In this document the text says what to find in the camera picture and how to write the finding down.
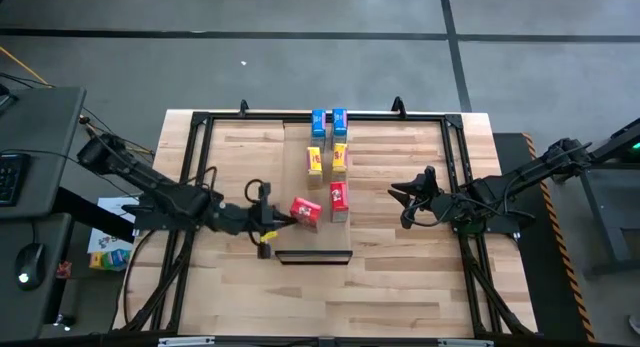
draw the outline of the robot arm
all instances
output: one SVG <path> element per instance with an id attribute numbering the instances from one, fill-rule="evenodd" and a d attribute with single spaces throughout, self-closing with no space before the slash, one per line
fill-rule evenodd
<path id="1" fill-rule="evenodd" d="M 562 180 L 580 175 L 594 164 L 602 164 L 620 152 L 631 149 L 640 140 L 640 119 L 625 126 L 611 139 L 593 152 L 586 149 L 591 143 L 581 144 L 575 139 L 561 139 L 552 144 L 540 157 L 501 176 L 478 178 L 462 185 L 459 191 L 444 193 L 436 183 L 435 169 L 427 167 L 424 173 L 408 183 L 393 183 L 389 193 L 404 207 L 400 221 L 404 228 L 413 224 L 416 210 L 433 212 L 437 223 L 460 222 L 469 233 L 482 231 L 482 225 L 496 215 L 526 217 L 532 215 L 510 211 L 508 200 L 548 177 Z"/>
<path id="2" fill-rule="evenodd" d="M 269 183 L 259 181 L 259 198 L 250 201 L 250 208 L 225 203 L 224 195 L 212 189 L 213 181 L 209 186 L 172 181 L 138 161 L 126 150 L 124 141 L 114 135 L 93 137 L 78 153 L 78 161 L 100 175 L 117 175 L 143 192 L 140 205 L 124 208 L 136 216 L 138 229 L 193 230 L 205 225 L 231 235 L 264 235 L 296 223 L 294 218 L 269 206 Z"/>

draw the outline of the red box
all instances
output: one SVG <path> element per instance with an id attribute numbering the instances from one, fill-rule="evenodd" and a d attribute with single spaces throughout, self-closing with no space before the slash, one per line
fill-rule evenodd
<path id="1" fill-rule="evenodd" d="M 322 214 L 322 206 L 296 197 L 293 199 L 289 212 L 291 217 L 296 218 L 303 226 L 316 229 Z"/>
<path id="2" fill-rule="evenodd" d="M 349 216 L 349 196 L 346 182 L 331 182 L 331 222 L 345 222 Z"/>

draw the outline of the wooden tabletop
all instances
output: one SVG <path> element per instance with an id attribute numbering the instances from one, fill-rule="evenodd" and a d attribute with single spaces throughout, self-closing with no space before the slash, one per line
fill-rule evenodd
<path id="1" fill-rule="evenodd" d="M 192 112 L 167 111 L 160 136 L 154 168 L 174 180 L 179 178 Z M 463 121 L 474 177 L 500 174 L 487 114 L 463 114 Z M 280 201 L 288 181 L 282 166 L 287 128 L 282 121 L 216 121 L 208 165 L 218 167 L 215 188 L 227 202 L 247 205 L 244 186 L 260 178 L 272 183 L 270 201 L 288 210 L 291 201 Z M 201 141 L 200 135 L 195 160 Z M 452 141 L 460 171 L 453 135 Z M 256 259 L 247 236 L 202 229 L 191 258 L 181 334 L 473 335 L 459 245 L 450 226 L 402 229 L 402 208 L 386 192 L 391 182 L 410 181 L 426 165 L 436 168 L 440 187 L 449 189 L 439 126 L 350 121 L 348 143 L 351 263 L 282 266 L 277 260 Z M 433 221 L 428 212 L 416 217 Z M 166 239 L 167 233 L 156 233 L 139 253 L 129 285 L 130 315 L 158 283 Z M 501 235 L 486 239 L 496 289 L 521 321 L 536 330 L 516 244 Z M 163 324 L 173 287 L 168 296 Z M 479 300 L 489 326 L 483 293 Z M 121 325 L 120 301 L 114 327 Z"/>

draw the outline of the gray floor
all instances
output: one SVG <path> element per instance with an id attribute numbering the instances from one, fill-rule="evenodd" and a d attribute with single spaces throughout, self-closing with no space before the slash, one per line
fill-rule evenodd
<path id="1" fill-rule="evenodd" d="M 458 32 L 474 34 L 640 34 L 639 2 L 451 0 Z M 440 0 L 6 0 L 0 26 L 445 32 Z M 400 95 L 411 110 L 460 111 L 447 42 L 1 37 L 0 45 L 52 84 L 87 88 L 88 108 L 151 147 L 166 109 L 237 107 L 243 98 L 252 108 L 386 110 Z M 528 131 L 539 151 L 566 136 L 604 139 L 638 117 L 640 44 L 464 42 L 460 50 L 473 111 L 489 113 L 495 131 Z M 26 76 L 4 57 L 0 69 Z M 76 136 L 74 149 L 83 142 Z M 121 194 L 75 166 L 64 184 L 90 200 Z M 576 269 L 603 261 L 578 181 L 552 190 Z M 625 316 L 640 313 L 640 273 L 579 278 L 598 340 L 639 345 Z M 105 300 L 78 308 L 108 309 Z M 76 331 L 109 321 L 81 319 Z"/>

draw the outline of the yellow and black striped tape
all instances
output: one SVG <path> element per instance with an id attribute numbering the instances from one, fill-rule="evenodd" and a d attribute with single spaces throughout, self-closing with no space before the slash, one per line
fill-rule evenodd
<path id="1" fill-rule="evenodd" d="M 526 133 L 523 133 L 522 135 L 524 136 L 525 140 L 527 141 L 527 145 L 529 146 L 529 154 L 531 154 L 531 159 L 535 159 L 537 157 L 536 149 L 533 147 L 533 140 L 531 139 L 531 136 Z M 551 193 L 549 193 L 549 188 L 547 188 L 547 185 L 544 182 L 540 182 L 540 189 L 542 190 L 542 196 L 544 197 L 547 211 L 549 212 L 549 219 L 551 220 L 551 227 L 553 228 L 553 232 L 556 236 L 558 250 L 560 251 L 560 254 L 562 254 L 562 262 L 564 262 L 564 268 L 567 273 L 567 277 L 569 277 L 569 284 L 571 285 L 571 289 L 573 290 L 573 297 L 576 299 L 576 303 L 578 304 L 578 312 L 582 317 L 582 325 L 584 326 L 587 340 L 589 342 L 595 342 L 596 338 L 593 334 L 593 327 L 591 327 L 589 315 L 587 314 L 587 308 L 584 305 L 582 293 L 580 292 L 580 286 L 578 286 L 578 280 L 576 279 L 576 275 L 573 271 L 573 266 L 571 265 L 571 258 L 569 258 L 569 253 L 567 252 L 567 245 L 564 242 L 564 237 L 562 237 L 562 230 L 560 230 L 558 216 L 556 215 L 556 210 L 553 208 L 553 203 L 551 203 Z"/>

